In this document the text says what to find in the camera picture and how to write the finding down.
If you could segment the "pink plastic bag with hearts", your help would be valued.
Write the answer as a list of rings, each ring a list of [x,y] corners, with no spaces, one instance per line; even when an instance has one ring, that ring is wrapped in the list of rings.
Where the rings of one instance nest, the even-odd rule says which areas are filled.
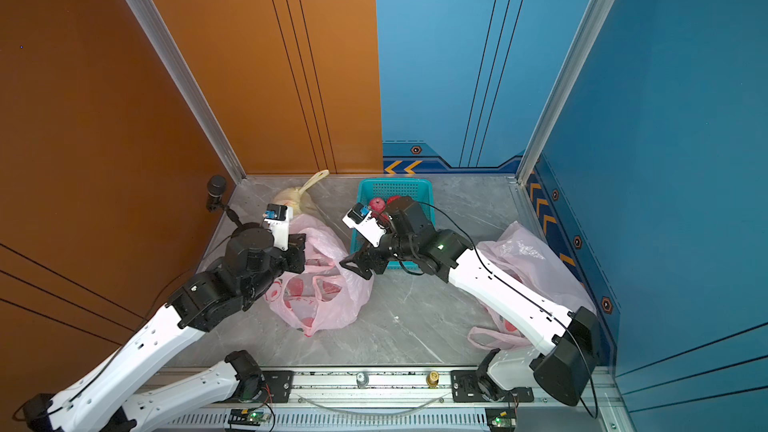
[[[480,242],[477,248],[485,256],[486,264],[497,266],[539,295],[572,311],[581,307],[596,311],[585,287],[560,256],[519,222],[507,227],[498,240]],[[486,351],[530,345],[530,341],[511,322],[489,306],[485,310],[494,327],[471,328],[467,336],[471,345]]]

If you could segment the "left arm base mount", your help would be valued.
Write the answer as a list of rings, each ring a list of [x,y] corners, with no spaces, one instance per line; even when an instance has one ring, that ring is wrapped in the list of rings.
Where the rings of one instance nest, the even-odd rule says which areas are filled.
[[[294,372],[291,370],[267,370],[238,382],[232,403],[285,404],[293,388]]]

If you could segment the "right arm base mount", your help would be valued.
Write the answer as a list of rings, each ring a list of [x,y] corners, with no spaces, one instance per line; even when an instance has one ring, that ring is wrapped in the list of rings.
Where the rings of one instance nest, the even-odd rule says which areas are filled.
[[[534,401],[533,390],[530,387],[502,390],[486,375],[475,370],[452,370],[450,380],[455,403],[512,402],[518,404]]]

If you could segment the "yellow knotted plastic bag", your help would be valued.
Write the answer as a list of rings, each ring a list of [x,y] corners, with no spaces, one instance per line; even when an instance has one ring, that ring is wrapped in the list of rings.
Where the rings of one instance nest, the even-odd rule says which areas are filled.
[[[293,216],[311,215],[318,219],[321,218],[321,212],[312,199],[309,190],[328,177],[328,169],[316,172],[302,186],[291,187],[280,191],[273,199],[272,203],[286,206],[293,213]]]

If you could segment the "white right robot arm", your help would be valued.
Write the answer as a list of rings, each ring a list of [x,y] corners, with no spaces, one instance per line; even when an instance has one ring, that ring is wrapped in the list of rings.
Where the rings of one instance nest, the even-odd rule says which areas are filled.
[[[469,239],[451,230],[385,234],[340,266],[369,280],[392,261],[413,262],[497,312],[535,349],[529,368],[539,387],[565,405],[580,403],[600,356],[600,326],[593,312],[572,311],[494,269]]]

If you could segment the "large pink-red ball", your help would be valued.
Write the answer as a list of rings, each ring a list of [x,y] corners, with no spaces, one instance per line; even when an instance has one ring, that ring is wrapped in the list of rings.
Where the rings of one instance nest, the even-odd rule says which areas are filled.
[[[368,206],[374,213],[380,214],[385,210],[387,202],[380,197],[374,197],[369,201]]]

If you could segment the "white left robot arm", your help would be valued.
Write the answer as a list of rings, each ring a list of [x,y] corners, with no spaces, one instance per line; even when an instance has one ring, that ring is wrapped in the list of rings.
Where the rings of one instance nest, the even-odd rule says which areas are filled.
[[[238,227],[224,254],[173,292],[128,342],[72,386],[27,400],[14,420],[32,431],[149,431],[162,416],[220,400],[263,399],[264,374],[244,350],[151,398],[136,392],[179,352],[248,310],[283,273],[302,273],[305,248],[303,233],[276,232],[258,223]]]

